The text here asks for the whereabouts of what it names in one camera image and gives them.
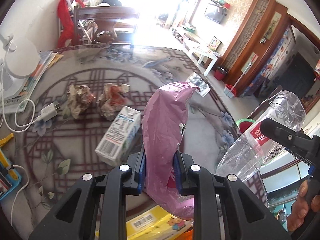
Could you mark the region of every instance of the patterned wallpaper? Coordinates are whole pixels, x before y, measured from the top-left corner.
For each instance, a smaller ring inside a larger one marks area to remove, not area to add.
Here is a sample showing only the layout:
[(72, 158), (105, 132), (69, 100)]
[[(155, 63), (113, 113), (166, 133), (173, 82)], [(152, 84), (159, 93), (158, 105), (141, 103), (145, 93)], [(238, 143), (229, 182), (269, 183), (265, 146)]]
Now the patterned wallpaper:
[(209, 0), (201, 0), (196, 13), (193, 17), (192, 24), (196, 26), (196, 35), (209, 44), (215, 36), (222, 44), (217, 52), (224, 54), (233, 37), (236, 35), (245, 15), (247, 14), (253, 0), (225, 0), (231, 5), (228, 15), (224, 18), (222, 24), (218, 24), (204, 17), (205, 9)]

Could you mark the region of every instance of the wall-mounted tv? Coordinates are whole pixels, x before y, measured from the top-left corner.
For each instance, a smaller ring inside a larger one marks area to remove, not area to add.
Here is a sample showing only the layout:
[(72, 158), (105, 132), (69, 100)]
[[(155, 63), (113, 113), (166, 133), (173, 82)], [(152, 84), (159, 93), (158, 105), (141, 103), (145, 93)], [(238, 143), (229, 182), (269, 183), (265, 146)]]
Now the wall-mounted tv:
[(226, 15), (227, 9), (223, 7), (223, 4), (214, 0), (210, 0), (204, 13), (205, 17), (217, 23), (221, 23)]

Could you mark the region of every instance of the human hand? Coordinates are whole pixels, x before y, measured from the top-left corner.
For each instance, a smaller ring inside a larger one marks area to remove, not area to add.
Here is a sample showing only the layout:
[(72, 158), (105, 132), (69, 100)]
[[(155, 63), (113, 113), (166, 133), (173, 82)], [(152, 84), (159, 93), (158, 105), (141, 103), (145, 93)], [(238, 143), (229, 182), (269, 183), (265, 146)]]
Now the human hand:
[[(310, 207), (304, 198), (307, 192), (308, 181), (305, 180), (299, 188), (297, 200), (292, 204), (291, 214), (287, 218), (287, 229), (289, 231), (294, 231), (300, 227), (304, 222), (305, 216), (308, 214)], [(313, 212), (320, 211), (320, 195), (317, 195), (313, 198), (311, 202), (311, 209)]]

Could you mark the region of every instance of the pink plastic bag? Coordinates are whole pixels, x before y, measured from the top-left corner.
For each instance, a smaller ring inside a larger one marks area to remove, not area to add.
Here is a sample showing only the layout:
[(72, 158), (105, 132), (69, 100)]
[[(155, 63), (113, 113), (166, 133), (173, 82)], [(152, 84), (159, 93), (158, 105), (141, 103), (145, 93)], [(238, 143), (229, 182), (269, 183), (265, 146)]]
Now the pink plastic bag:
[(167, 212), (193, 218), (193, 198), (184, 200), (175, 186), (173, 155), (182, 140), (180, 124), (188, 119), (187, 100), (197, 86), (175, 82), (160, 87), (149, 99), (142, 119), (146, 153), (146, 192)]

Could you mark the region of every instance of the silver screw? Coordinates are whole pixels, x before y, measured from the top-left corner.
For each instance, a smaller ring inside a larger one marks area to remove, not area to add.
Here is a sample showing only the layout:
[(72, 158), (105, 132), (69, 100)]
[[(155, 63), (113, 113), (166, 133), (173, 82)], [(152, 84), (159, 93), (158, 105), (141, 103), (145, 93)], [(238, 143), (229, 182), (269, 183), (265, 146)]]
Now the silver screw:
[(236, 180), (237, 180), (237, 176), (234, 175), (234, 174), (230, 174), (230, 175), (228, 176), (228, 180), (230, 180), (230, 181), (236, 181)]
[(201, 167), (199, 165), (193, 164), (193, 165), (191, 165), (190, 169), (193, 171), (199, 171), (201, 169)]
[(127, 171), (127, 170), (130, 169), (130, 166), (129, 166), (128, 164), (123, 164), (123, 165), (121, 165), (121, 166), (119, 167), (119, 169), (120, 169), (121, 171)]
[(90, 180), (90, 179), (92, 179), (92, 175), (90, 173), (86, 173), (82, 176), (82, 179), (83, 180)]

